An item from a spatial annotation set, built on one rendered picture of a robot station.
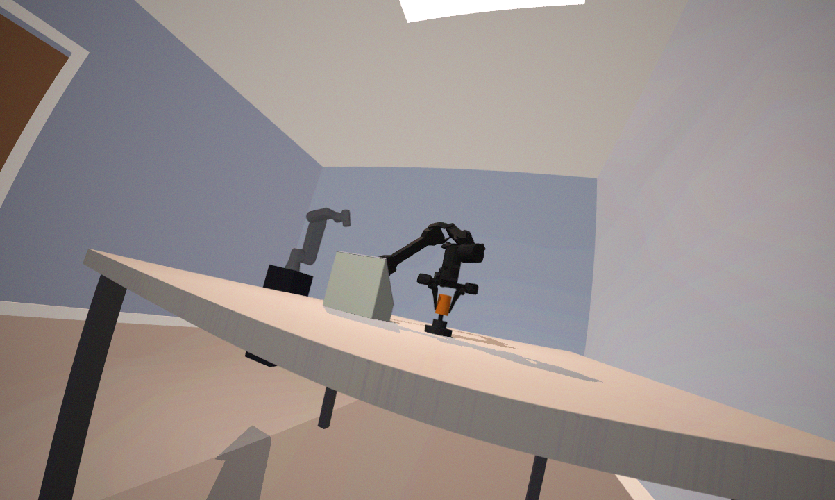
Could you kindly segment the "orange knob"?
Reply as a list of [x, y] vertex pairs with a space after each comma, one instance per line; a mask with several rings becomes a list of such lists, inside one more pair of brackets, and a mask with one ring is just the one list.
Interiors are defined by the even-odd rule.
[[435, 313], [448, 316], [451, 299], [452, 297], [450, 295], [440, 294], [439, 298], [437, 298], [437, 309]]

